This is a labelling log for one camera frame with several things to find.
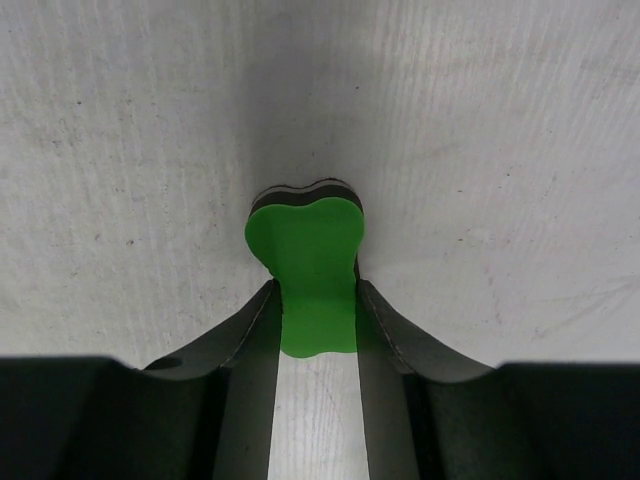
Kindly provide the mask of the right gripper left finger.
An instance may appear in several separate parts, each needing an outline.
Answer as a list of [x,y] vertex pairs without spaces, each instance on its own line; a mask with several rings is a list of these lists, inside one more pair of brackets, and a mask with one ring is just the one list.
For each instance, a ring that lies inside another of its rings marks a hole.
[[99,370],[62,479],[264,479],[280,352],[280,286],[142,370]]

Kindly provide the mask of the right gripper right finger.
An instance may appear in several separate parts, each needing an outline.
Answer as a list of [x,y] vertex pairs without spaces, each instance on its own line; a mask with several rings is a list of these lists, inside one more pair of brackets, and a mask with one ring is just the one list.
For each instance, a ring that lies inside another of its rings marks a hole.
[[547,397],[557,366],[475,361],[408,321],[364,280],[356,331],[372,478],[574,478]]

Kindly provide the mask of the green whiteboard eraser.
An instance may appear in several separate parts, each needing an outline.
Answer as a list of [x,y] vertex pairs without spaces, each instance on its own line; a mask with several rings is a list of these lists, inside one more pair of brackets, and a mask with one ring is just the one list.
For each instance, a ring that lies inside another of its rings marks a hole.
[[346,182],[276,185],[253,201],[244,236],[279,283],[281,350],[293,358],[356,351],[361,201]]

